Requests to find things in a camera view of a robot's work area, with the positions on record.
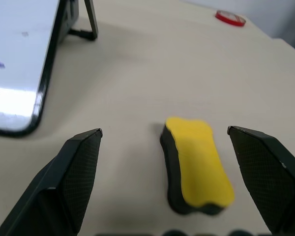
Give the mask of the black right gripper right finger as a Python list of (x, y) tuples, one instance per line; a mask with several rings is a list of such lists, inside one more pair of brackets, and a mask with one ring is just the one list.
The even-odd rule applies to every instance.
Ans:
[(272, 234), (295, 235), (295, 157), (273, 136), (229, 126), (244, 184)]

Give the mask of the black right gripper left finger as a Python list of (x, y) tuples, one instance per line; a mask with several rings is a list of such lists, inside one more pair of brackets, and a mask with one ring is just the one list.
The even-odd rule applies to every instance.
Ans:
[(68, 139), (32, 179), (0, 236), (77, 236), (94, 186), (102, 129)]

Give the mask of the yellow and black eraser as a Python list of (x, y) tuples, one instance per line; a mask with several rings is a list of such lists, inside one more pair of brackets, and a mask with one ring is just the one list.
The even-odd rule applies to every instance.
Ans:
[(235, 200), (211, 126), (197, 119), (169, 117), (160, 136), (171, 209), (181, 215), (218, 215)]

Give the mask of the black-framed whiteboard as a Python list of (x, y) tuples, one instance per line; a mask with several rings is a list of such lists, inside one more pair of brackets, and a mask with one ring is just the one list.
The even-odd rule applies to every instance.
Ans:
[(0, 135), (38, 126), (58, 43), (78, 16), (78, 0), (0, 0)]

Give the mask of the red tape roll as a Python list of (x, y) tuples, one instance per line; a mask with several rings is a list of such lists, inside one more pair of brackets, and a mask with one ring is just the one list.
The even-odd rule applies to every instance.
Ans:
[(217, 10), (215, 18), (236, 27), (243, 27), (246, 24), (246, 20), (244, 18), (224, 10)]

